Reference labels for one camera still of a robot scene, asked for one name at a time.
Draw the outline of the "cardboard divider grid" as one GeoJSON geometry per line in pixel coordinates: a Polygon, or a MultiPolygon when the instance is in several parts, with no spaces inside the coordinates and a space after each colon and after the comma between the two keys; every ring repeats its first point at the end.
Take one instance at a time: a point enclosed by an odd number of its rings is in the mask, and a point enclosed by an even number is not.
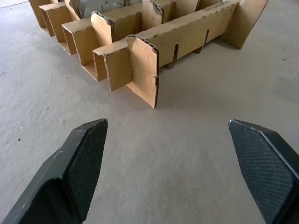
{"type": "Polygon", "coordinates": [[[157,105],[159,70],[215,38],[241,49],[269,0],[101,0],[84,18],[80,0],[29,0],[39,26],[96,81],[127,86],[157,105]]]}

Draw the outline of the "grey object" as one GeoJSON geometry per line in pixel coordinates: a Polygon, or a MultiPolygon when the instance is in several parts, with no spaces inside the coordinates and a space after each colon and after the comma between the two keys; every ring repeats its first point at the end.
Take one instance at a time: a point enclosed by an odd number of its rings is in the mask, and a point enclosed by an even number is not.
{"type": "Polygon", "coordinates": [[[83,19],[90,16],[93,11],[104,13],[125,7],[125,3],[124,0],[69,0],[69,6],[80,19],[83,19]]]}

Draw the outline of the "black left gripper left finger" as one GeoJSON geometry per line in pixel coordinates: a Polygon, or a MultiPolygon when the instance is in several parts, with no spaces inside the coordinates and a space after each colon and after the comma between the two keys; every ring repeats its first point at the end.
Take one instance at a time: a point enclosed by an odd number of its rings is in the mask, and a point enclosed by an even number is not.
{"type": "Polygon", "coordinates": [[[73,129],[1,224],[82,224],[99,179],[107,129],[107,119],[73,129]]]}

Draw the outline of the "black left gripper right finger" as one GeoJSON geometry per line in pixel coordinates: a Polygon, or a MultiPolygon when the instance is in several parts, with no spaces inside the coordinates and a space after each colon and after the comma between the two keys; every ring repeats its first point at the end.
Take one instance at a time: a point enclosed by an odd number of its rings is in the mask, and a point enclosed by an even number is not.
{"type": "Polygon", "coordinates": [[[299,154],[275,131],[232,119],[239,167],[266,224],[299,224],[299,154]]]}

